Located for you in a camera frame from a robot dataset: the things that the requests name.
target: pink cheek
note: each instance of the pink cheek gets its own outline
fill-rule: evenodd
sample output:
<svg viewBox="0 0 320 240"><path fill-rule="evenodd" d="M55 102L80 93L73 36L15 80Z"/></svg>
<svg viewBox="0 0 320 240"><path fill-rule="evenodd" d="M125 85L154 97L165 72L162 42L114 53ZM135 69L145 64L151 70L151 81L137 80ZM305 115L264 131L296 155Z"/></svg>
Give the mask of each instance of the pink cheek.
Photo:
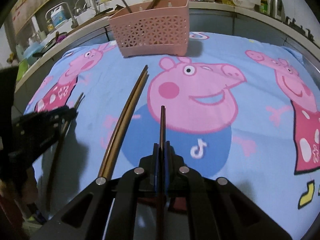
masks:
<svg viewBox="0 0 320 240"><path fill-rule="evenodd" d="M173 82L165 82L159 86L159 94L166 99L173 99L178 96L180 89Z"/></svg>
<svg viewBox="0 0 320 240"><path fill-rule="evenodd" d="M311 90L304 83L302 84L302 86L307 96L309 97L311 95Z"/></svg>

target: chopstick holder basket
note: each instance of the chopstick holder basket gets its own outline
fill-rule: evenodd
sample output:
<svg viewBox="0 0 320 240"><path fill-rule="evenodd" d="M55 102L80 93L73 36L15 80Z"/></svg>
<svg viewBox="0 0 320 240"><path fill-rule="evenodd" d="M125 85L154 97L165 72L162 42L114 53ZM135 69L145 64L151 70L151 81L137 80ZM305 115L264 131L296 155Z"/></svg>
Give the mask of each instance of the chopstick holder basket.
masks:
<svg viewBox="0 0 320 240"><path fill-rule="evenodd" d="M109 19L122 55L184 56L189 40L188 0L161 0L156 8L145 10L148 5L149 2L132 5L132 13L123 8Z"/></svg>

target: metal screw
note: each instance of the metal screw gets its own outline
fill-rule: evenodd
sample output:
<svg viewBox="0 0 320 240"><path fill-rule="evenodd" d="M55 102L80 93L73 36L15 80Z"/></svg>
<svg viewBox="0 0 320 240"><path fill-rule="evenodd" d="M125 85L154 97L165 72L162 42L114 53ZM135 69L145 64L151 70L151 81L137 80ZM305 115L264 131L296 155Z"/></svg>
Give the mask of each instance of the metal screw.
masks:
<svg viewBox="0 0 320 240"><path fill-rule="evenodd" d="M105 184L105 182L106 182L106 179L104 177L99 177L96 179L96 183L98 185L103 185L103 184Z"/></svg>
<svg viewBox="0 0 320 240"><path fill-rule="evenodd" d="M218 178L218 179L217 179L217 182L218 182L220 185L222 185L222 186L228 184L228 180L227 180L226 178L224 178L224 177Z"/></svg>
<svg viewBox="0 0 320 240"><path fill-rule="evenodd" d="M144 169L141 167L135 168L134 173L135 174L142 174L142 173L144 173Z"/></svg>
<svg viewBox="0 0 320 240"><path fill-rule="evenodd" d="M186 166L182 166L182 167L179 168L179 171L181 173L188 173L189 172L189 168L186 167Z"/></svg>

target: cartoon pig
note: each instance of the cartoon pig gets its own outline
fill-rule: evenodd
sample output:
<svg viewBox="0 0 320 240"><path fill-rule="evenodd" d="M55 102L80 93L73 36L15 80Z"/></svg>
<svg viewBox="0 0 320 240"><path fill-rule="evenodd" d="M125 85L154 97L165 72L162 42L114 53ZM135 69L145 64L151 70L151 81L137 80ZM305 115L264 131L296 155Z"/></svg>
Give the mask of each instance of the cartoon pig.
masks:
<svg viewBox="0 0 320 240"><path fill-rule="evenodd" d="M47 76L41 83L40 87L38 88L38 90L35 92L35 94L33 95L33 97L31 98L30 102L28 103L27 107L26 107L26 111L28 111L30 109L30 105L33 103L33 101L35 100L37 94L53 79L53 76Z"/></svg>
<svg viewBox="0 0 320 240"><path fill-rule="evenodd" d="M187 57L178 60L176 64L165 57L159 63L164 72L151 81L148 89L152 117L159 122L161 106L165 106L167 127L187 133L210 133L230 125L238 114L230 89L246 82L242 72L229 64L192 63ZM219 100L201 100L213 97Z"/></svg>
<svg viewBox="0 0 320 240"><path fill-rule="evenodd" d="M297 149L294 174L319 169L320 112L312 91L299 77L298 71L285 59L274 60L252 50L247 50L245 53L257 63L274 69L279 88L291 100L294 109L293 136Z"/></svg>
<svg viewBox="0 0 320 240"><path fill-rule="evenodd" d="M226 163L231 145L231 123L238 106L231 89L246 82L243 73L230 64L192 63L178 57L175 63L163 57L163 69L150 83L147 105L132 120L122 145L135 164L159 141L161 106L166 107L166 139L175 153L203 176L215 175Z"/></svg>
<svg viewBox="0 0 320 240"><path fill-rule="evenodd" d="M102 59L103 53L115 47L112 41L101 44L98 49L91 49L71 61L69 68L60 76L58 82L37 102L35 111L50 111L64 106L78 82L78 75L93 68Z"/></svg>

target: white bowl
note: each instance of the white bowl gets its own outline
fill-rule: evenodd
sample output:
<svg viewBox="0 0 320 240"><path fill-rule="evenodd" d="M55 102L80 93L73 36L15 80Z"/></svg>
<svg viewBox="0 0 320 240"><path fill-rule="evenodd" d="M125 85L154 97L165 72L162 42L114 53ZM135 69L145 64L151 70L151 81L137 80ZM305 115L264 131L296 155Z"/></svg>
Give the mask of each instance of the white bowl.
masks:
<svg viewBox="0 0 320 240"><path fill-rule="evenodd" d="M253 9L255 5L254 3L249 2L248 0L232 0L232 1L236 6L246 8L246 9Z"/></svg>

